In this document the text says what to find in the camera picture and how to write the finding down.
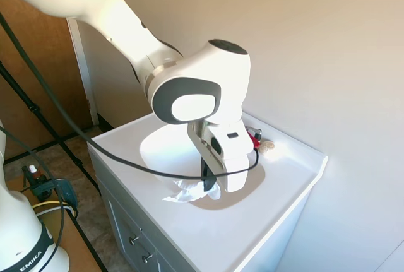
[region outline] drawer handle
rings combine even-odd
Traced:
[[[139,239],[139,237],[137,235],[135,235],[134,237],[130,237],[129,238],[129,243],[131,245],[134,245],[134,243]]]
[[[144,264],[147,264],[149,262],[149,259],[153,257],[153,254],[149,254],[149,256],[142,256],[141,260],[144,262]]]

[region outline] vanity countertop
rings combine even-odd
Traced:
[[[262,129],[263,139],[272,140],[281,151],[276,160],[261,156],[263,182],[243,200],[220,210],[163,201],[173,192],[154,175],[117,163],[89,146],[196,271],[241,271],[319,180],[328,159],[246,113],[242,118],[246,126]],[[146,166],[141,144],[164,126],[150,114],[93,140],[121,158]]]

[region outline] white sink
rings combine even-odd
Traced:
[[[151,133],[140,144],[140,155],[146,166],[153,170],[177,175],[201,175],[201,155],[188,137],[187,124],[166,125]],[[252,152],[249,158],[252,165],[256,159],[255,152]],[[179,188],[174,184],[176,179],[156,177],[173,192],[179,192]],[[229,193],[221,187],[220,199],[215,201],[205,196],[191,204],[208,210],[228,208],[250,195],[264,179],[265,171],[259,164],[248,173],[242,189]]]

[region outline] beige wall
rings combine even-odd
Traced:
[[[278,272],[374,271],[404,239],[404,0],[127,2],[185,56],[210,38],[245,47],[244,110],[330,156]],[[80,32],[100,113],[146,113],[129,64]]]

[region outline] white tissue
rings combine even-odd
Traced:
[[[220,198],[220,186],[217,184],[217,182],[207,192],[204,192],[203,182],[201,181],[196,182],[194,180],[178,180],[174,182],[179,188],[181,188],[181,191],[178,194],[163,198],[164,201],[187,203],[189,201],[195,201],[199,198],[203,198],[206,195],[209,195],[209,197],[214,200]]]

